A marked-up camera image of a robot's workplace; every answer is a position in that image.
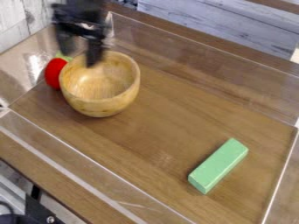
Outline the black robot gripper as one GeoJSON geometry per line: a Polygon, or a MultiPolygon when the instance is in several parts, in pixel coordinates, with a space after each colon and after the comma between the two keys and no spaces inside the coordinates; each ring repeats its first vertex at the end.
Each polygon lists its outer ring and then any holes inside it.
{"type": "Polygon", "coordinates": [[[104,52],[104,37],[107,36],[106,0],[66,0],[54,3],[52,24],[60,52],[71,55],[76,50],[75,38],[88,40],[87,67],[92,67],[102,59],[104,52]]]}

